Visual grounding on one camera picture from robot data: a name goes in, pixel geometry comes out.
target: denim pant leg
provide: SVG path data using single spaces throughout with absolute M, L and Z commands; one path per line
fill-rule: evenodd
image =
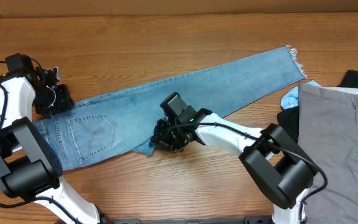
M 130 150 L 150 155 L 160 103 L 174 91 L 195 110 L 221 117 L 305 77 L 294 49 L 282 47 L 77 102 L 75 108 L 35 123 L 56 150 L 63 169 L 88 166 Z

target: jeans pocket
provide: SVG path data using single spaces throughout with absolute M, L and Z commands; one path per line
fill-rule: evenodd
M 117 124 L 108 116 L 84 116 L 66 122 L 80 164 L 114 144 Z

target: gray pants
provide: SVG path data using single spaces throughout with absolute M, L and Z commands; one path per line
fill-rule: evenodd
M 358 223 L 358 95 L 301 84 L 299 102 L 298 144 L 328 177 L 306 201 L 308 224 Z

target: wooden table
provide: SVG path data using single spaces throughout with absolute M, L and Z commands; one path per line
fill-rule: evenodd
M 298 50 L 307 80 L 338 85 L 348 69 L 358 70 L 358 13 L 0 19 L 0 60 L 20 52 L 43 67 L 58 66 L 75 101 L 286 44 Z M 5 71 L 0 65 L 0 74 Z M 227 119 L 250 127 L 275 123 L 281 97 L 295 85 Z M 197 144 L 181 154 L 127 153 L 65 178 L 111 218 L 242 218 L 273 211 L 236 157 Z M 20 199 L 0 191 L 0 201 Z M 40 205 L 0 208 L 0 223 L 56 220 Z

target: light blue fabric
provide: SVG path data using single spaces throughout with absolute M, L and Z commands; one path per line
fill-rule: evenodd
M 307 84 L 312 86 L 321 86 L 318 83 L 316 83 L 314 80 L 307 82 Z M 286 95 L 284 95 L 284 97 L 281 99 L 280 105 L 283 109 L 289 109 L 299 106 L 298 87 L 293 88 Z
M 79 101 L 75 108 L 35 122 L 64 170 L 135 150 L 151 155 L 160 103 L 174 91 L 195 110 L 221 117 L 305 78 L 295 49 L 281 47 L 234 62 Z

